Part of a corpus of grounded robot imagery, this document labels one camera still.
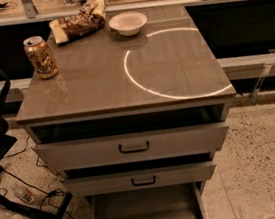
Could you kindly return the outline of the grey drawer cabinet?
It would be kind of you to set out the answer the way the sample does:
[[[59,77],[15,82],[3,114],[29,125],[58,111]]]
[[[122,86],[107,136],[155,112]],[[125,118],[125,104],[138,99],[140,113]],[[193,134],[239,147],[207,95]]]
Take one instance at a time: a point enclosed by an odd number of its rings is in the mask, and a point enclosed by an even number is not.
[[[182,6],[147,11],[133,37],[110,27],[54,46],[58,74],[33,78],[17,121],[40,144],[226,122],[235,89]],[[81,179],[202,162],[217,151],[59,171]]]

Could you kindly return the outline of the middle grey drawer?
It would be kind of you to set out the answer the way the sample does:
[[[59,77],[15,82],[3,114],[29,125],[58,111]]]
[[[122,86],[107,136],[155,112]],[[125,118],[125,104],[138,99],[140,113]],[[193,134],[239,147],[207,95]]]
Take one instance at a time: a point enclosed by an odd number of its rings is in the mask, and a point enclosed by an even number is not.
[[[210,161],[81,179],[66,179],[64,183],[72,194],[82,197],[210,180],[215,168],[215,164]]]

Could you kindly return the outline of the grey drawer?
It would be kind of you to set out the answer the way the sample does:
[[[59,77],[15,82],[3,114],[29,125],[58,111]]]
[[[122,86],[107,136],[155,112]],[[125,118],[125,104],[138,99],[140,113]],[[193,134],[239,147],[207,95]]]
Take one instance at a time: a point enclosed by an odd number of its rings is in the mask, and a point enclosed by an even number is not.
[[[40,144],[36,153],[50,169],[65,171],[217,151],[229,126],[223,123]]]
[[[210,161],[81,179],[66,179],[64,183],[72,194],[82,197],[210,180],[215,168],[215,164]]]

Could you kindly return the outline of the top grey drawer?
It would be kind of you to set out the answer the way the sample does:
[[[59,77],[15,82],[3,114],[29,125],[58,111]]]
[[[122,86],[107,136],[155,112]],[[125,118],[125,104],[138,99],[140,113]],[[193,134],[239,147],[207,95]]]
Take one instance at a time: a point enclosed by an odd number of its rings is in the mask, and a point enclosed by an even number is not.
[[[229,126],[223,123],[40,144],[36,153],[50,169],[65,171],[217,151]]]

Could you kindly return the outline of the orange soda can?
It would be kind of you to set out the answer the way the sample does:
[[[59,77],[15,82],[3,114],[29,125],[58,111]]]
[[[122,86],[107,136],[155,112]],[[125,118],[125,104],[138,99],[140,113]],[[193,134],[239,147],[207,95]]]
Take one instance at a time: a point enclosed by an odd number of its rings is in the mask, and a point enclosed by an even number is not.
[[[58,73],[54,55],[41,36],[26,38],[23,47],[29,62],[40,77],[50,79]]]

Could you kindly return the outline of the bottom open drawer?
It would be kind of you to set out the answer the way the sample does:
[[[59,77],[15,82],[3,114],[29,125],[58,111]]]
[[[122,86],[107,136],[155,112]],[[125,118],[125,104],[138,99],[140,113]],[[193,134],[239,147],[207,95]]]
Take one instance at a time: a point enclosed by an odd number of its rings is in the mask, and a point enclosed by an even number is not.
[[[193,183],[94,196],[91,219],[206,219]]]

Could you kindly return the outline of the white bowl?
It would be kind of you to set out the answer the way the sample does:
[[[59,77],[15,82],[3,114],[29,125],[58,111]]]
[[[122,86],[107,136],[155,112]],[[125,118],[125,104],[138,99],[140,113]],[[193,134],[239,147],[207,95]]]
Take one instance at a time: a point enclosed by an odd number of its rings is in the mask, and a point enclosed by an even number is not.
[[[111,18],[109,27],[122,36],[133,36],[141,31],[147,20],[147,17],[140,12],[123,12]]]

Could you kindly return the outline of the brown chip bag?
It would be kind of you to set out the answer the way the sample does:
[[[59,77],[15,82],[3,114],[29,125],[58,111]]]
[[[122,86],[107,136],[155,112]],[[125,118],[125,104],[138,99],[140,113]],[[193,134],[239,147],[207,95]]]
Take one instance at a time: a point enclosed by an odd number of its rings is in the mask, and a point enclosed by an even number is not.
[[[87,36],[106,24],[104,0],[95,0],[83,5],[76,15],[63,16],[50,22],[55,42],[64,44]]]

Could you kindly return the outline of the clear plastic water bottle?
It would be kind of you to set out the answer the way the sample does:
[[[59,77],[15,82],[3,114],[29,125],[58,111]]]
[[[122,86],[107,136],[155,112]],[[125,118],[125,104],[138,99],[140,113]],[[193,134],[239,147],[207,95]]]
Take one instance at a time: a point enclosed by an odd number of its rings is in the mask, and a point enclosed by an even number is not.
[[[22,202],[26,204],[34,202],[34,193],[32,193],[25,186],[13,184],[11,187],[12,187],[14,196],[16,196]]]

